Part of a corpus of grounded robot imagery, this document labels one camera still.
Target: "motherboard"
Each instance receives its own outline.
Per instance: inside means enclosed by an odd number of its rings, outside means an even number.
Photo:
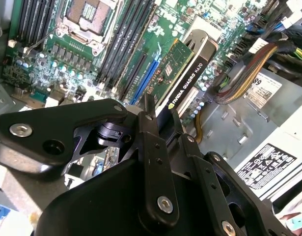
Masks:
[[[135,105],[145,91],[160,100],[193,56],[185,39],[205,30],[218,50],[195,82],[187,125],[265,2],[17,0],[2,76],[33,109],[103,98]]]

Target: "label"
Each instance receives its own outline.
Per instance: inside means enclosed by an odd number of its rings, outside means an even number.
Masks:
[[[168,64],[168,65],[166,66],[165,72],[166,72],[166,75],[167,75],[167,76],[169,76],[169,75],[171,74],[172,68],[171,68],[170,64]]]
[[[267,41],[263,40],[262,38],[258,38],[257,41],[255,41],[255,43],[253,44],[253,46],[249,49],[249,52],[255,54],[267,44]]]
[[[302,12],[296,11],[294,12],[290,17],[284,17],[281,21],[281,23],[284,25],[286,29],[291,27],[294,23],[296,23],[298,20],[302,18]]]
[[[300,11],[302,9],[302,0],[288,0],[286,4],[292,12]]]
[[[246,95],[251,102],[261,109],[281,87],[281,83],[259,73]]]
[[[258,190],[272,181],[296,159],[272,144],[266,144],[237,174],[246,185]]]
[[[185,96],[189,93],[190,89],[194,86],[196,81],[200,78],[201,74],[207,67],[208,62],[202,57],[198,57],[192,64],[190,69],[187,71],[182,81],[180,81],[176,90],[168,99],[168,108],[172,109],[178,107],[179,104],[184,100]]]

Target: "sticker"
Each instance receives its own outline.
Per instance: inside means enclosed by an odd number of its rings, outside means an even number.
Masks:
[[[302,18],[302,12],[296,11],[294,12],[290,17],[284,17],[281,21],[281,23],[284,25],[286,29],[291,27],[294,23],[296,23],[298,20]]]
[[[286,4],[292,12],[300,11],[302,9],[302,0],[288,0]]]
[[[253,46],[249,49],[250,53],[255,54],[257,51],[259,51],[263,46],[267,45],[268,42],[263,40],[262,38],[258,38],[257,41],[253,44]]]
[[[246,95],[251,102],[261,109],[281,87],[281,83],[259,73]]]
[[[168,64],[168,65],[166,66],[165,72],[166,72],[166,75],[167,75],[167,76],[169,76],[169,75],[171,74],[172,68],[171,68],[170,64]]]
[[[272,181],[296,159],[272,144],[266,144],[237,174],[246,185],[258,190]]]

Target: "cable bundle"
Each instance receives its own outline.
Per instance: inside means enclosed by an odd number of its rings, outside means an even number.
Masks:
[[[252,58],[251,62],[245,67],[237,82],[227,91],[219,92],[214,98],[215,102],[221,105],[229,104],[241,98],[253,83],[264,63],[274,53],[294,53],[296,47],[292,42],[279,41],[269,43],[262,47]]]

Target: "circuit board component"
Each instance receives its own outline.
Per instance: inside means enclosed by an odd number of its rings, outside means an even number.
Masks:
[[[194,52],[187,45],[179,39],[175,40],[145,90],[155,97],[156,103],[168,93],[193,55]]]

